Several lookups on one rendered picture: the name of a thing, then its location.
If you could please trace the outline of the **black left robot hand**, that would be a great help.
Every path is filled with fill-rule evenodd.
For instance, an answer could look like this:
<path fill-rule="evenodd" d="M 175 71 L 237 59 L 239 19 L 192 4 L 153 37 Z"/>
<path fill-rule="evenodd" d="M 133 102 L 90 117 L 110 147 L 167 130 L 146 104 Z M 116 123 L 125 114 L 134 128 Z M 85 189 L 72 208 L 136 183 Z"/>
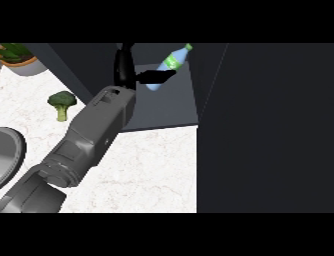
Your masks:
<path fill-rule="evenodd" d="M 113 84 L 134 90 L 136 83 L 161 85 L 175 75 L 175 70 L 146 70 L 141 73 L 136 73 L 131 47 L 133 43 L 124 43 L 115 53 Z"/>

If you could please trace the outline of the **blue water bottle green label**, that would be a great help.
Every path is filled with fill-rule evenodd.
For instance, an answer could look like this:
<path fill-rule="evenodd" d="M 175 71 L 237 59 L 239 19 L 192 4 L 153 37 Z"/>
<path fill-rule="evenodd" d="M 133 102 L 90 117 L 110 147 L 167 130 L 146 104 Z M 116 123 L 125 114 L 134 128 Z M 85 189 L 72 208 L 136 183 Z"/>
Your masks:
<path fill-rule="evenodd" d="M 162 63 L 159 64 L 156 70 L 178 70 L 180 66 L 183 65 L 187 57 L 187 53 L 192 50 L 192 45 L 186 44 L 184 47 L 169 53 L 165 57 Z"/>

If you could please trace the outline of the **dark grey cabinet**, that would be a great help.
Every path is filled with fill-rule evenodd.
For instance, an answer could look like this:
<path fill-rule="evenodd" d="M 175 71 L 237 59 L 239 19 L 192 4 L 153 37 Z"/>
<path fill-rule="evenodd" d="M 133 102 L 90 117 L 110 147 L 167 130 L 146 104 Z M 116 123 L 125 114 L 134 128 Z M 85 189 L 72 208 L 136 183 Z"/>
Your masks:
<path fill-rule="evenodd" d="M 82 102 L 113 84 L 118 43 L 29 43 L 26 48 Z M 155 91 L 137 86 L 136 107 L 124 130 L 190 126 L 199 123 L 227 45 L 195 43 L 177 74 Z"/>

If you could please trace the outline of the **dark grey cabinet door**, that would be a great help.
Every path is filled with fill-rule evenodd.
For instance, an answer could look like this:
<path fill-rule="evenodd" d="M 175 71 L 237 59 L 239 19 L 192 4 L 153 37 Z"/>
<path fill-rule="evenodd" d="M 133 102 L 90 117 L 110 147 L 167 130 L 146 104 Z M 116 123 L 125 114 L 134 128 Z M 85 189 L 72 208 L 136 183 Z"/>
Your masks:
<path fill-rule="evenodd" d="M 198 127 L 202 212 L 334 212 L 334 44 L 233 44 Z"/>

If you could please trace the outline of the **green broccoli floret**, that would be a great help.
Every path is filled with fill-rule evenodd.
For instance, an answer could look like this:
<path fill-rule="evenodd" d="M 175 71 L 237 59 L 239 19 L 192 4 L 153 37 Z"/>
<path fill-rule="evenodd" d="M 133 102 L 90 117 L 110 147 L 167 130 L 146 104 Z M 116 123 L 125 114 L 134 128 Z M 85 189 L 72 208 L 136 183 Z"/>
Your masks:
<path fill-rule="evenodd" d="M 56 109 L 56 112 L 57 112 L 56 120 L 59 122 L 63 122 L 66 120 L 66 110 L 71 106 L 76 104 L 75 95 L 68 91 L 60 91 L 48 97 L 47 103 Z"/>

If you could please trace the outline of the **potted green plant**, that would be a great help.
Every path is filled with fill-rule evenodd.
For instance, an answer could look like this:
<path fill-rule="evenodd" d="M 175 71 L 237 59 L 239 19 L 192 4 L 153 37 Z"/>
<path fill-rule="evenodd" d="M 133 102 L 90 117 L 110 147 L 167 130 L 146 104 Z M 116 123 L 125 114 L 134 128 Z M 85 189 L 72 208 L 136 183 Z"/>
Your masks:
<path fill-rule="evenodd" d="M 29 77 L 47 67 L 20 43 L 0 43 L 0 63 L 19 76 Z"/>

